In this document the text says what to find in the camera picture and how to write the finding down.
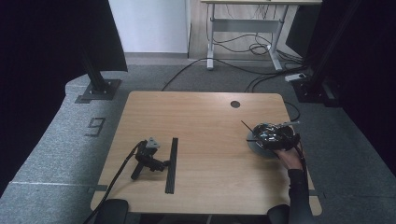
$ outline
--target electronic device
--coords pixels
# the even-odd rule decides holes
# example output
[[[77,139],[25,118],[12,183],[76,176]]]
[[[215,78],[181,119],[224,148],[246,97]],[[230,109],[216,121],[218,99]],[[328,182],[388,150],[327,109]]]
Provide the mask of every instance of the electronic device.
[[[157,152],[160,145],[152,138],[144,140],[141,142],[139,147],[137,148],[136,155],[134,156],[139,163],[134,168],[134,172],[131,175],[132,180],[136,180],[140,172],[143,170],[143,167],[148,167],[150,171],[163,171],[166,166],[169,165],[169,161],[158,161],[154,159],[154,154]]]
[[[247,134],[249,147],[257,154],[264,157],[274,157],[272,150],[290,150],[300,142],[300,135],[294,133],[290,125],[296,122],[285,122],[281,124],[260,123]]]

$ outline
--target black sleeve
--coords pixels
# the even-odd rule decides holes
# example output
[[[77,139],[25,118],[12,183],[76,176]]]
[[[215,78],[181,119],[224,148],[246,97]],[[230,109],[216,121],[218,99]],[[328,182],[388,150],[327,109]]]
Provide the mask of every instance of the black sleeve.
[[[309,206],[309,190],[304,172],[298,169],[288,170],[290,178],[290,215],[289,224],[315,223]]]

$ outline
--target person's arm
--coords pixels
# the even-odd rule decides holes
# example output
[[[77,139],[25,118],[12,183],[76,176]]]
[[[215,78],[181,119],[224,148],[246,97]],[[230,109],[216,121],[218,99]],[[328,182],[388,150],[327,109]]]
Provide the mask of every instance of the person's arm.
[[[308,184],[305,181],[305,174],[299,154],[295,148],[288,151],[275,150],[275,153],[282,164],[288,169],[290,179],[289,224],[315,223],[311,207],[309,206]]]

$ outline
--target white wall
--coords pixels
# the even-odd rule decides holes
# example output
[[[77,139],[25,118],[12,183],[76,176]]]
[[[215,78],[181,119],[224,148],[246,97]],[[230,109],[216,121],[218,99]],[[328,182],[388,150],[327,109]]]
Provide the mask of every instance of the white wall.
[[[190,0],[109,0],[124,52],[187,53]]]

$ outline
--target desk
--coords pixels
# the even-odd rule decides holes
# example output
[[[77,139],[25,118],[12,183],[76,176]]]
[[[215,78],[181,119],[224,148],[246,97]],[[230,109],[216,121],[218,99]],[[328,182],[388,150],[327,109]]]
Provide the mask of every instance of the desk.
[[[268,45],[268,52],[276,70],[282,70],[277,58],[276,45],[285,22],[289,5],[319,5],[322,0],[201,0],[202,3],[211,4],[211,25],[209,26],[209,44],[207,50],[207,69],[213,69],[213,33],[214,32],[243,32],[243,33],[273,33],[274,37],[271,45]],[[215,18],[216,4],[235,5],[283,5],[278,21],[274,20],[224,20]]]
[[[232,101],[240,103],[238,108]],[[136,181],[132,158],[108,198],[125,199],[136,213],[262,215],[289,203],[289,178],[277,159],[255,154],[247,127],[289,120],[282,97],[264,93],[134,91],[130,93],[100,176],[108,185],[131,149],[152,136],[160,145],[154,158],[169,160],[178,138],[175,194],[166,194],[167,169],[144,168]],[[313,189],[311,180],[309,188]],[[104,196],[93,195],[94,209]],[[311,196],[314,215],[321,213]]]

